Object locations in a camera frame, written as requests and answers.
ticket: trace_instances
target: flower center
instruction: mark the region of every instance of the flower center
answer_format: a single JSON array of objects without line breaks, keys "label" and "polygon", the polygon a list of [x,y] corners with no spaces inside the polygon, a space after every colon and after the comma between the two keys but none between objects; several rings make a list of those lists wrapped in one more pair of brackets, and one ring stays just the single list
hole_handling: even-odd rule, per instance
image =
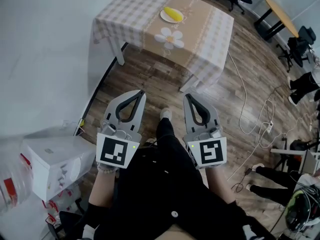
[{"label": "flower center", "polygon": [[175,42],[175,38],[171,35],[168,35],[165,40],[168,42],[168,43],[174,43]]}]

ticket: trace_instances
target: checkered tablecloth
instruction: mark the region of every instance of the checkered tablecloth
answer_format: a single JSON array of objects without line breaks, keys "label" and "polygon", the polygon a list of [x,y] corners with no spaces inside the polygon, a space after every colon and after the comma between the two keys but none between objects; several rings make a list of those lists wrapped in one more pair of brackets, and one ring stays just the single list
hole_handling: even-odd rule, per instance
[{"label": "checkered tablecloth", "polygon": [[[165,6],[182,12],[182,22],[164,21]],[[220,77],[234,19],[201,0],[114,0],[94,20],[96,43],[115,37],[188,69],[204,84]]]}]

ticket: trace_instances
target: plate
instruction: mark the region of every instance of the plate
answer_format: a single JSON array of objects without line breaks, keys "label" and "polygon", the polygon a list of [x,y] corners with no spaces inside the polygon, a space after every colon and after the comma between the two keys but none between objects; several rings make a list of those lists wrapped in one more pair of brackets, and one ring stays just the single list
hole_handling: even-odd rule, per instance
[{"label": "plate", "polygon": [[176,11],[177,13],[179,13],[180,15],[182,15],[182,20],[180,20],[180,21],[174,20],[173,18],[171,18],[171,17],[165,12],[165,10],[162,10],[162,11],[160,12],[161,18],[164,19],[166,22],[170,22],[170,23],[179,23],[179,22],[182,22],[182,21],[184,20],[184,15],[181,13],[181,11],[176,10],[176,9],[173,9],[173,8],[172,8],[172,10],[174,10],[174,11]]}]

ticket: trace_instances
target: wooden floor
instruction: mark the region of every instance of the wooden floor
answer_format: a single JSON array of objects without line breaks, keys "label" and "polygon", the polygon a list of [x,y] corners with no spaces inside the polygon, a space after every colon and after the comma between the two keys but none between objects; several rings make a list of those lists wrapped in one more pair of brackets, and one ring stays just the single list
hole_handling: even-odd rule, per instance
[{"label": "wooden floor", "polygon": [[[263,138],[262,144],[267,146],[279,133],[286,133],[293,128],[298,117],[302,117],[304,113],[311,115],[315,111],[315,104],[309,103],[307,97],[304,97],[297,107],[289,103],[288,73],[283,64],[284,61],[281,62],[278,59],[280,49],[275,48],[275,41],[268,44],[257,34],[253,27],[255,18],[249,12],[242,15],[235,9],[230,13],[227,1],[221,1],[221,3],[220,1],[217,3],[215,0],[204,1],[234,17],[229,52],[243,77],[247,91],[247,102],[241,120],[244,131],[251,131],[265,100],[274,88],[281,86],[269,98],[274,104],[274,125],[271,133],[266,134]],[[100,120],[103,118],[108,103],[125,92],[142,89],[147,96],[139,130],[142,134],[142,140],[155,137],[160,111],[166,106],[169,106],[173,111],[172,124],[176,136],[181,140],[186,134],[186,127],[183,113],[184,94],[179,92],[179,87],[188,78],[188,71],[171,61],[130,44],[124,50],[124,59],[125,64],[119,66],[116,63],[99,89],[86,116],[83,127],[85,133],[82,136],[95,143],[97,127],[100,126]],[[298,66],[294,66],[290,72],[291,78],[295,79],[301,75],[302,70]],[[227,138],[228,161],[224,165],[224,173],[226,177],[229,177],[257,145],[261,124],[259,123],[249,135],[244,134],[239,127],[245,91],[229,56],[219,81],[217,84],[209,86],[204,91],[203,97],[210,101],[219,113],[223,135]],[[269,106],[269,114],[271,117],[271,106]],[[266,109],[263,110],[260,121],[268,121]],[[296,138],[310,140],[312,136],[313,134],[309,132],[307,118],[299,122],[297,128],[288,134],[289,140]],[[281,137],[278,137],[274,144],[281,147]],[[278,157],[270,154],[269,150],[269,148],[257,147],[253,156],[228,181],[230,186],[239,182],[247,168],[254,164],[264,163],[265,166],[272,167]],[[93,174],[86,177],[88,186],[94,182],[95,172],[96,170],[93,170]],[[280,188],[279,185],[255,173],[246,176],[243,185],[246,186],[251,180],[254,180],[259,186]],[[256,217],[268,229],[274,225],[281,213],[278,204],[260,198],[246,189],[236,193],[236,198],[238,204],[250,216]]]}]

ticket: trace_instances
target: plastic bottle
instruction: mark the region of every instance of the plastic bottle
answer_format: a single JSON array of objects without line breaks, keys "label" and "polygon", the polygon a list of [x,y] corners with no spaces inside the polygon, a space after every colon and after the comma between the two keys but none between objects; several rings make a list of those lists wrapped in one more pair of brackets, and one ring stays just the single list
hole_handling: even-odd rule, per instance
[{"label": "plastic bottle", "polygon": [[32,171],[22,155],[7,158],[0,164],[0,215],[21,204],[32,191]]}]

